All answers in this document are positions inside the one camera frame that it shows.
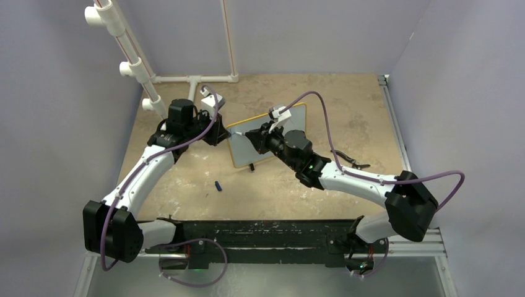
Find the yellow framed whiteboard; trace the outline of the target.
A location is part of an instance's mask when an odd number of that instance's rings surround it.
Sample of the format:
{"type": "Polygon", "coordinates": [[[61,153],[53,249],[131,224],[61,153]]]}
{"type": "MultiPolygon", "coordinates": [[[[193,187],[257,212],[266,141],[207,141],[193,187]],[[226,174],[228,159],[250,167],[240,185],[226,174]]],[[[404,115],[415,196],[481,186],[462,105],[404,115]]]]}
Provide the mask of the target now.
{"type": "MultiPolygon", "coordinates": [[[[292,117],[286,124],[284,124],[284,134],[290,130],[301,130],[306,132],[307,111],[308,108],[306,103],[297,103],[293,105],[290,108],[292,117]]],[[[264,113],[229,124],[226,129],[231,134],[236,131],[244,133],[253,129],[259,129],[263,123],[267,123],[270,120],[269,115],[264,113]]],[[[265,153],[264,155],[258,154],[246,137],[235,136],[229,138],[228,147],[234,168],[242,168],[274,156],[271,152],[265,153]]]]}

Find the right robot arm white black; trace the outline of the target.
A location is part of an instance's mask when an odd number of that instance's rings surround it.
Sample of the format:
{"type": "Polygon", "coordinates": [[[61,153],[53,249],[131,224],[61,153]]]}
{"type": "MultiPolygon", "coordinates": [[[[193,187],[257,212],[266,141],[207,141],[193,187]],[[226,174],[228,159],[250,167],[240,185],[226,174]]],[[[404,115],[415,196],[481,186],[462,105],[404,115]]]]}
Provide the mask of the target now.
{"type": "Polygon", "coordinates": [[[304,131],[272,131],[270,126],[264,123],[244,133],[259,154],[272,153],[306,187],[351,194],[384,208],[357,221],[347,236],[352,250],[362,252],[371,243],[396,235],[413,242],[424,239],[438,202],[415,174],[383,175],[345,167],[315,153],[304,131]]]}

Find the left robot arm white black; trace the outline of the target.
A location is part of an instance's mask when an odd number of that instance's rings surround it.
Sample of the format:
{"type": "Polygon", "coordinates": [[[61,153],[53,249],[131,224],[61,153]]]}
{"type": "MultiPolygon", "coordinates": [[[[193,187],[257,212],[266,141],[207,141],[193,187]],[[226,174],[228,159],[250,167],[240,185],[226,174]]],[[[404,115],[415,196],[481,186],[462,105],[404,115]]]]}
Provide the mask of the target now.
{"type": "Polygon", "coordinates": [[[208,95],[201,109],[188,99],[175,99],[168,117],[159,122],[144,152],[120,184],[101,201],[89,201],[82,211],[86,250],[130,263],[140,251],[161,245],[170,253],[184,247],[184,236],[175,223],[156,219],[139,223],[138,213],[161,177],[187,151],[203,140],[216,146],[229,138],[219,113],[226,100],[208,95]]]}

